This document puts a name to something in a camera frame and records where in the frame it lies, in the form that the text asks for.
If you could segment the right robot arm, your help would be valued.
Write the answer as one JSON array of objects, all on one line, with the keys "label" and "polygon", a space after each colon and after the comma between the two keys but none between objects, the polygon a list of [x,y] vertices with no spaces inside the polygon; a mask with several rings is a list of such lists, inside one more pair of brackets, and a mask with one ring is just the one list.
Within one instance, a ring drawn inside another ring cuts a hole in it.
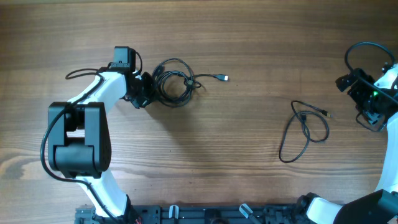
[{"label": "right robot arm", "polygon": [[336,84],[355,99],[331,100],[338,112],[358,110],[367,120],[382,117],[368,134],[353,122],[338,118],[336,138],[308,157],[311,174],[329,171],[328,187],[343,201],[316,194],[303,197],[304,215],[314,223],[388,223],[397,216],[397,65],[374,81],[361,69],[340,77]]}]

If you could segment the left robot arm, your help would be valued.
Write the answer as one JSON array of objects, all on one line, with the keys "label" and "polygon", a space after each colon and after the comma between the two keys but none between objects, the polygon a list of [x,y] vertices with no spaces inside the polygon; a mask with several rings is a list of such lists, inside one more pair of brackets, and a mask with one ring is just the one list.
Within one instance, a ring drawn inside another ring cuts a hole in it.
[{"label": "left robot arm", "polygon": [[107,114],[120,100],[139,109],[154,97],[154,80],[142,72],[142,60],[130,47],[117,46],[114,59],[101,68],[82,68],[67,80],[94,76],[79,95],[48,108],[48,128],[40,146],[40,161],[53,179],[78,184],[93,202],[91,219],[98,223],[142,223],[129,196],[109,169],[111,140]]}]

